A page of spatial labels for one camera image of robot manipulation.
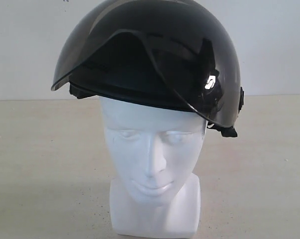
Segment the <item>black helmet with tinted visor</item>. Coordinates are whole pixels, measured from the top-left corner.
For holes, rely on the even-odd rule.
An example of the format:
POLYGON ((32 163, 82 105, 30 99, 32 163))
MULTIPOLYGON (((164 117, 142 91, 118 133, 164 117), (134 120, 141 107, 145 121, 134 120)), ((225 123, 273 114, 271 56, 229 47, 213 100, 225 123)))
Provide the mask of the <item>black helmet with tinted visor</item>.
POLYGON ((51 91, 193 112, 237 137, 244 104, 235 46, 194 0, 104 0, 65 41, 51 91))

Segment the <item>white mannequin head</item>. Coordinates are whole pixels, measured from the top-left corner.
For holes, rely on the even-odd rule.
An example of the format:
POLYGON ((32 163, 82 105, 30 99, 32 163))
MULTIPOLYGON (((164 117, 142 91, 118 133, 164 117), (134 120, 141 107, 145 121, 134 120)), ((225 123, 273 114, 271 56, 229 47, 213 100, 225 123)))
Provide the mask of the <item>white mannequin head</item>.
POLYGON ((192 230, 200 215, 198 161, 206 121, 195 113, 100 98, 105 141, 117 177, 110 186, 115 224, 192 230))

